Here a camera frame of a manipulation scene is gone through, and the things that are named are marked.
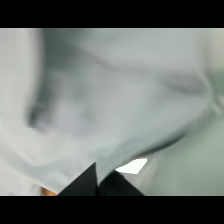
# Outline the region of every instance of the black object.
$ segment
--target black object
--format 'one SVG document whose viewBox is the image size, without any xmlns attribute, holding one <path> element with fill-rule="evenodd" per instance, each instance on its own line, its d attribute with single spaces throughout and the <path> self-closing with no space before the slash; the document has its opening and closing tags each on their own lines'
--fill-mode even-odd
<svg viewBox="0 0 224 224">
<path fill-rule="evenodd" d="M 98 187 L 94 163 L 58 196 L 143 196 L 143 194 L 116 171 L 107 176 Z"/>
</svg>

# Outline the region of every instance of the white fabric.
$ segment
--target white fabric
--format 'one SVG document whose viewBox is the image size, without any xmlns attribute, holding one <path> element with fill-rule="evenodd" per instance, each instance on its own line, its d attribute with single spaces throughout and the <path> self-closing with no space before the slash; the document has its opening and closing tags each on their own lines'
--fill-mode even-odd
<svg viewBox="0 0 224 224">
<path fill-rule="evenodd" d="M 197 32 L 86 29 L 75 45 L 113 69 L 92 60 L 74 68 L 88 80 L 97 117 L 88 136 L 77 137 L 67 128 L 61 133 L 61 125 L 46 133 L 28 127 L 42 72 L 41 33 L 0 29 L 0 194 L 39 194 L 39 186 L 58 193 L 93 162 L 101 181 L 139 150 L 188 129 L 211 96 Z"/>
</svg>

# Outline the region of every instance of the blurry white cloth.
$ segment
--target blurry white cloth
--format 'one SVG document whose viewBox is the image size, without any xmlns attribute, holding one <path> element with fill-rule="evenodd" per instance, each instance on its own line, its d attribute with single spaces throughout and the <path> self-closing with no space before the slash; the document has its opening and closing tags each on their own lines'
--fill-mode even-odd
<svg viewBox="0 0 224 224">
<path fill-rule="evenodd" d="M 93 162 L 100 182 L 141 150 L 187 131 L 209 108 L 204 31 L 72 32 L 59 32 L 70 51 L 62 48 L 50 70 L 59 78 L 41 133 L 27 122 L 44 72 L 41 30 L 0 29 L 0 194 L 35 195 L 39 186 L 58 193 Z M 81 99 L 74 97 L 80 87 Z"/>
</svg>

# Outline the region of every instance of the white light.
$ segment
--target white light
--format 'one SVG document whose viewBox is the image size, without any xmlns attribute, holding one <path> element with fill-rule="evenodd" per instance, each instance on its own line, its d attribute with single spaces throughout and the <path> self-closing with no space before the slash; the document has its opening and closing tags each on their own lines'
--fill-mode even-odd
<svg viewBox="0 0 224 224">
<path fill-rule="evenodd" d="M 135 159 L 130 163 L 117 168 L 116 171 L 120 173 L 138 174 L 146 162 L 147 159 Z"/>
</svg>

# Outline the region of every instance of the white bright patch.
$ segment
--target white bright patch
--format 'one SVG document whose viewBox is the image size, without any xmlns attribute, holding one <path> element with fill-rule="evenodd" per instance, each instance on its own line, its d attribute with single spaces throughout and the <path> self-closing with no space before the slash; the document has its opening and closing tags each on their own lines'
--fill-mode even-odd
<svg viewBox="0 0 224 224">
<path fill-rule="evenodd" d="M 135 159 L 130 163 L 116 169 L 120 173 L 138 174 L 143 166 L 147 163 L 147 159 Z"/>
</svg>

